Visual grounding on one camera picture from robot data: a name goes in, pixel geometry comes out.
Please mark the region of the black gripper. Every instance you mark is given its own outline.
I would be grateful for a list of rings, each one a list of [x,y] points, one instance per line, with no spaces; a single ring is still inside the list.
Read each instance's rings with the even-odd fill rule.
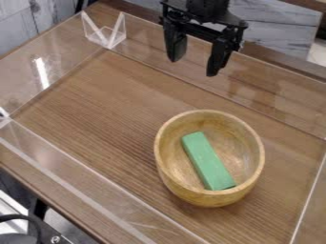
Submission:
[[[215,76],[231,50],[239,50],[247,22],[229,12],[229,0],[161,0],[160,5],[169,60],[176,62],[185,54],[188,35],[212,42],[205,75]]]

